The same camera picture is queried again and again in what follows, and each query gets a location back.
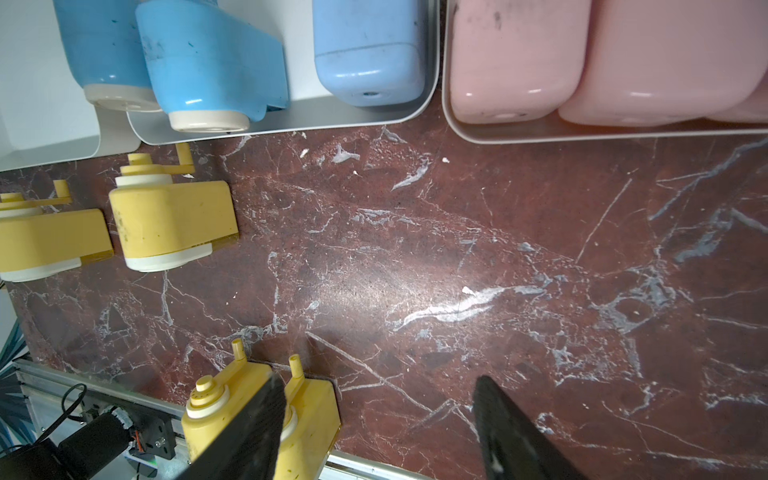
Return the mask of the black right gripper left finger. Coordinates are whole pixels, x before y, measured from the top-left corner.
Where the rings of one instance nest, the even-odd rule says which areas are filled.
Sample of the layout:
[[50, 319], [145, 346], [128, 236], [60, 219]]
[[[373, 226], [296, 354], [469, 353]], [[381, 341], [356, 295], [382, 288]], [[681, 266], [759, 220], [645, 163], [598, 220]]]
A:
[[275, 476], [287, 400], [273, 374], [181, 479], [264, 479]]

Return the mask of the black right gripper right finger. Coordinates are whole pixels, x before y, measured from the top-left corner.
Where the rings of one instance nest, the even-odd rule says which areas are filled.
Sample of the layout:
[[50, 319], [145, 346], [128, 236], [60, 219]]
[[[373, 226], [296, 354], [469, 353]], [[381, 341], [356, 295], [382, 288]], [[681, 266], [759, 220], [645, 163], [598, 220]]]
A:
[[488, 479], [583, 479], [489, 376], [476, 380], [472, 411]]

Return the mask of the blue pencil sharpener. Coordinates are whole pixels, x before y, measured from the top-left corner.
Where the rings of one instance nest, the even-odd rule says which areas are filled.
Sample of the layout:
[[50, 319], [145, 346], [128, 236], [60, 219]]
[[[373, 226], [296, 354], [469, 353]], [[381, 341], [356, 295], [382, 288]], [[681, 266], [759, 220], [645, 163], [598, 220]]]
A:
[[86, 100], [122, 112], [159, 112], [136, 21], [137, 1], [65, 0], [54, 9], [70, 72]]
[[146, 1], [135, 12], [151, 86], [181, 133], [237, 133], [290, 105], [281, 41], [215, 1]]
[[320, 83], [355, 107], [417, 99], [426, 84], [428, 4], [399, 0], [312, 3]]

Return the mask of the pink pencil sharpener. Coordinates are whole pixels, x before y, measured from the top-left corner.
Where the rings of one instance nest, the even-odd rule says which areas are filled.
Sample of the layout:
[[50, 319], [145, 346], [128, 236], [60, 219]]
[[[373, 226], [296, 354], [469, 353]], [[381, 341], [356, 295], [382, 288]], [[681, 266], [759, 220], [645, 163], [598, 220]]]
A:
[[598, 1], [585, 67], [559, 116], [656, 127], [747, 99], [767, 70], [764, 1]]
[[707, 119], [730, 123], [766, 123], [767, 88], [768, 74], [765, 73], [755, 90], [744, 101], [730, 109], [707, 116]]
[[458, 1], [449, 79], [455, 117], [484, 125], [535, 120], [575, 92], [590, 1]]

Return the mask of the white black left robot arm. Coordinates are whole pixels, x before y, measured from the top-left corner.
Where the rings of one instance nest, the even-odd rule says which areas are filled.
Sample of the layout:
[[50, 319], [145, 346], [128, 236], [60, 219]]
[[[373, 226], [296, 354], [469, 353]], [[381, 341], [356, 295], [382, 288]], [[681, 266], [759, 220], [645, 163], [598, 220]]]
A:
[[104, 414], [55, 444], [46, 438], [1, 458], [1, 478], [92, 479], [131, 443], [129, 430]]

